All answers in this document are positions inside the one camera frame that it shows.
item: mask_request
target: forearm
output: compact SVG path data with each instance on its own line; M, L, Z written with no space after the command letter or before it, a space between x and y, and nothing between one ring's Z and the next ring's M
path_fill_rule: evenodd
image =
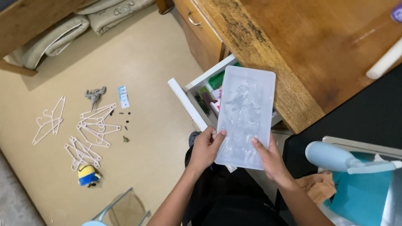
M181 224L194 184L201 173L187 167L176 186L167 196L148 225L177 226Z
M334 226L293 178L277 186L299 226Z

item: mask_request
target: purple sticker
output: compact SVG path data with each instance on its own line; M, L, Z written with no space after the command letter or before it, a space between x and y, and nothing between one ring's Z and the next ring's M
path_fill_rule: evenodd
M402 4L397 5L392 10L391 17L394 21L402 23Z

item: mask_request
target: minion plush toy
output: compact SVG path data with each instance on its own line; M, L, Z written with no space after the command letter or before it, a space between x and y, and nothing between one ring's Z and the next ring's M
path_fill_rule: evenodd
M91 165L82 165L78 168L78 184L87 187L96 186L96 182L101 178Z

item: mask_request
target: orange cloth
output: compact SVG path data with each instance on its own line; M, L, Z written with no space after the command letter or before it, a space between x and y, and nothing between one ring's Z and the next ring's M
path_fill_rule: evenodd
M336 193L332 173L328 171L308 175L296 181L316 205L322 204Z

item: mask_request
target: human hand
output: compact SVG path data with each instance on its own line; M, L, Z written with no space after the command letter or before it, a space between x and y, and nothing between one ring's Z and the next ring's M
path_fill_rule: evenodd
M284 185L285 183L293 180L293 177L286 169L285 163L283 162L282 156L279 153L272 132L269 138L268 149L265 149L264 145L255 137L251 139L251 143L260 153L265 174L270 180L277 183L277 185Z
M216 159L219 147L225 139L226 130L217 131L212 126L208 126L200 135L195 138L193 152L189 165L196 172L202 173Z

